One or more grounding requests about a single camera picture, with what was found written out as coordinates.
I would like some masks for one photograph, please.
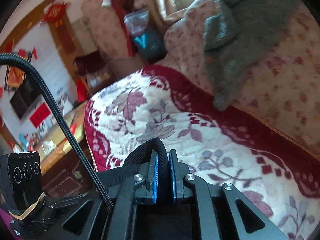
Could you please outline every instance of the silver screw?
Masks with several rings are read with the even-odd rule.
[[[192,173],[189,173],[189,174],[187,174],[187,175],[185,176],[185,178],[186,178],[187,180],[194,180],[194,179],[196,178],[196,176],[195,176],[194,174],[192,174]]]
[[[223,184],[223,187],[225,190],[233,190],[233,185],[231,183],[225,183]]]
[[[134,180],[136,181],[142,181],[143,180],[143,175],[142,174],[136,174],[133,176]]]

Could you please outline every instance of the camera lens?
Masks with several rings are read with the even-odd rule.
[[[16,183],[19,184],[22,180],[21,170],[19,167],[15,167],[13,175],[14,175],[14,180],[16,181]]]
[[[33,170],[35,171],[36,175],[39,174],[40,167],[39,167],[39,163],[38,162],[35,162],[35,164],[33,165]]]
[[[32,167],[30,163],[25,163],[23,167],[23,173],[26,180],[30,180],[32,177]]]

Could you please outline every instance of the television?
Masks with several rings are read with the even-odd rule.
[[[31,77],[27,77],[26,80],[16,90],[10,100],[10,104],[21,120],[23,116],[28,112],[31,106],[36,102],[37,98],[41,95],[41,90],[38,85],[32,80]]]

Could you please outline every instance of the black braided cable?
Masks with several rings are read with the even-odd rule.
[[[65,134],[66,138],[68,139],[71,147],[74,149],[75,153],[77,154],[79,160],[89,173],[90,178],[92,179],[95,187],[101,194],[101,197],[103,201],[105,202],[109,213],[112,212],[113,204],[111,199],[108,196],[108,193],[106,192],[105,188],[103,187],[101,181],[97,177],[95,171],[93,170],[88,158],[83,153],[80,145],[76,141],[75,137],[71,133],[66,121],[64,120],[58,105],[56,101],[54,100],[50,90],[48,89],[47,85],[45,84],[44,80],[38,73],[38,71],[25,59],[22,57],[19,57],[16,54],[12,53],[1,53],[0,54],[0,66],[1,65],[11,65],[19,68],[23,72],[25,72],[27,75],[29,75],[32,80],[39,86],[41,89],[42,95],[44,97],[44,100],[47,102],[50,110],[52,111],[53,116],[57,120],[58,125],[60,126],[61,130]]]

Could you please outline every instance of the curtain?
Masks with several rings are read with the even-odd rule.
[[[177,11],[174,0],[144,0],[158,31],[164,35],[176,21],[183,18],[185,10]]]

